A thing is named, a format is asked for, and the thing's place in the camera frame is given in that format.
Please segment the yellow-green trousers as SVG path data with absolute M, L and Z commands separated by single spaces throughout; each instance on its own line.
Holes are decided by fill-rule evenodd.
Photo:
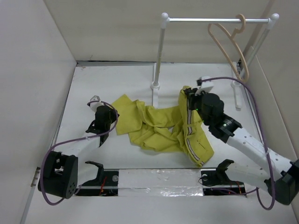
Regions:
M 128 134 L 130 142 L 144 150 L 183 152 L 202 167 L 213 157 L 214 150 L 198 113 L 188 108 L 187 89 L 184 86 L 180 90 L 177 106 L 163 109 L 122 95 L 112 104 L 119 114 L 117 134 Z

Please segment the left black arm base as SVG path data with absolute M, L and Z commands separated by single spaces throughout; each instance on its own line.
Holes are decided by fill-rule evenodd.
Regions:
M 79 184 L 74 195 L 76 196 L 118 196 L 118 169 L 104 169 L 103 165 L 93 161 L 85 162 L 93 170 L 89 173 L 96 176 Z

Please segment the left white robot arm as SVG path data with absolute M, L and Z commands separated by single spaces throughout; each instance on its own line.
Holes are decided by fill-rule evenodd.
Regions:
M 49 205 L 59 202 L 51 202 L 47 195 L 63 201 L 78 193 L 87 182 L 94 185 L 105 182 L 103 165 L 93 161 L 93 157 L 116 128 L 119 114 L 106 102 L 91 101 L 88 106 L 94 110 L 95 118 L 85 134 L 53 145 L 43 158 L 38 190 Z

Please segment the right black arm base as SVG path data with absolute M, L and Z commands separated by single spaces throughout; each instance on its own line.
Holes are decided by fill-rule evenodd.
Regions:
M 243 182 L 235 182 L 225 174 L 228 166 L 234 163 L 226 159 L 216 168 L 204 168 L 200 170 L 198 180 L 203 186 L 204 196 L 245 195 L 246 189 Z

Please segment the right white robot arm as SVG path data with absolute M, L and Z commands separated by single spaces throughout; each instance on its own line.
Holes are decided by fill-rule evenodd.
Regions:
M 291 204 L 299 193 L 299 162 L 272 151 L 226 115 L 218 95 L 197 88 L 188 88 L 184 93 L 188 109 L 198 113 L 215 138 L 239 150 L 259 166 L 258 169 L 249 168 L 225 159 L 216 168 L 217 181 L 222 184 L 245 182 L 267 191 L 283 205 Z

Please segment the silver tape strip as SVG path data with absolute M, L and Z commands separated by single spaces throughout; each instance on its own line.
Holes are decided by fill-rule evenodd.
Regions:
M 199 169 L 121 169 L 118 196 L 203 196 Z

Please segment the white clothes rack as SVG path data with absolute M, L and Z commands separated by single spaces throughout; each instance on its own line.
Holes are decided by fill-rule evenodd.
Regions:
M 157 61 L 154 64 L 154 73 L 153 73 L 153 82 L 151 84 L 152 89 L 152 105 L 158 107 L 158 91 L 160 89 L 159 75 L 160 67 L 162 62 L 162 52 L 164 46 L 164 37 L 166 27 L 169 23 L 188 23 L 188 22 L 200 22 L 208 23 L 208 33 L 213 39 L 215 44 L 221 50 L 222 54 L 225 56 L 227 62 L 229 63 L 233 73 L 235 74 L 237 80 L 241 81 L 242 84 L 248 82 L 249 80 L 249 69 L 248 66 L 251 65 L 253 59 L 255 58 L 257 52 L 261 48 L 263 42 L 265 41 L 268 33 L 273 29 L 276 22 L 279 20 L 279 14 L 272 14 L 267 19 L 246 19 L 244 15 L 238 14 L 235 18 L 171 18 L 167 13 L 161 14 L 161 26 L 160 26 L 160 35 L 159 35 L 159 44 L 157 52 Z M 253 51 L 250 56 L 245 59 L 244 54 L 242 53 L 239 45 L 235 41 L 235 36 L 244 32 L 247 24 L 265 24 L 266 28 L 262 33 L 261 37 L 255 44 Z M 236 66 L 233 65 L 232 60 L 228 56 L 227 52 L 217 40 L 217 38 L 211 32 L 211 26 L 215 25 L 227 36 L 227 38 L 233 44 L 235 50 L 240 56 L 243 68 L 240 72 L 237 71 Z

